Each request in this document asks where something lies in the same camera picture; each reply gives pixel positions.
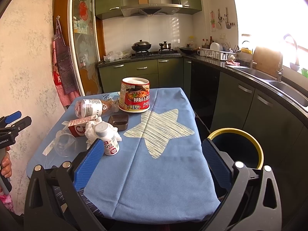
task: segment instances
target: yellow trash can rim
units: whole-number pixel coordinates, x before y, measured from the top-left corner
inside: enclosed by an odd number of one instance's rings
[[[225,134],[225,133],[234,133],[234,134],[239,134],[241,136],[246,137],[249,141],[252,142],[252,144],[255,146],[256,150],[258,151],[258,156],[259,156],[259,163],[257,166],[257,169],[261,169],[263,166],[263,162],[264,162],[264,155],[263,155],[263,150],[260,146],[260,144],[258,143],[258,141],[250,134],[248,134],[247,132],[237,129],[237,128],[221,128],[218,130],[215,130],[213,133],[211,133],[208,138],[210,140],[213,140],[216,136],[219,136],[220,134]]]

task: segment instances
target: mug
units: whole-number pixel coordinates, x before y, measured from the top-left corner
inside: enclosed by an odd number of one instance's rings
[[[200,55],[200,56],[205,56],[205,49],[198,50],[197,54]]]

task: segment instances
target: stainless steel sink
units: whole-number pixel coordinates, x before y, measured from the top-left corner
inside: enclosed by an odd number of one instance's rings
[[[256,69],[250,69],[250,68],[246,68],[246,67],[236,67],[236,66],[229,66],[229,67],[232,67],[236,70],[240,70],[242,72],[253,75],[253,76],[258,77],[258,78],[263,79],[263,80],[271,80],[271,81],[275,80],[274,77],[272,77],[268,74],[265,74],[265,73],[263,73],[259,70],[256,70]]]
[[[288,96],[292,97],[303,107],[308,106],[308,99],[289,85],[277,81],[269,82],[269,84],[286,93]]]

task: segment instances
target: countertop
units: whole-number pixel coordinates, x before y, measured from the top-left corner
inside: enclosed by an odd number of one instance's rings
[[[277,102],[279,102],[281,105],[283,105],[286,109],[288,109],[293,115],[295,115],[306,128],[308,128],[308,111],[306,111],[304,108],[302,108],[300,105],[298,105],[295,101],[293,101],[288,96],[282,94],[280,91],[275,89],[275,87],[271,86],[267,82],[263,81],[262,79],[258,79],[255,77],[250,76],[249,74],[243,73],[241,71],[238,71],[236,69],[233,69],[231,67],[228,67],[225,63],[225,61],[218,61],[212,58],[198,56],[198,55],[158,55],[158,56],[148,56],[148,57],[140,57],[140,58],[123,58],[116,61],[111,62],[100,62],[98,63],[97,67],[107,67],[115,64],[120,63],[128,63],[132,61],[143,61],[143,60],[151,60],[151,59],[164,59],[164,58],[186,58],[193,61],[196,61],[198,63],[202,63],[205,65],[208,65],[210,67],[216,68],[220,70],[221,72],[224,72],[228,75],[231,75],[235,77],[236,79],[239,79],[248,85],[260,90],[261,92],[267,94]]]

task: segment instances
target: yellow star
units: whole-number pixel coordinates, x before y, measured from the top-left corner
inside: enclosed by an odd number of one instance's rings
[[[124,135],[144,138],[147,150],[156,159],[164,152],[170,139],[195,133],[177,122],[178,114],[178,109],[172,109],[162,114],[148,110],[141,114],[141,123],[127,130]]]

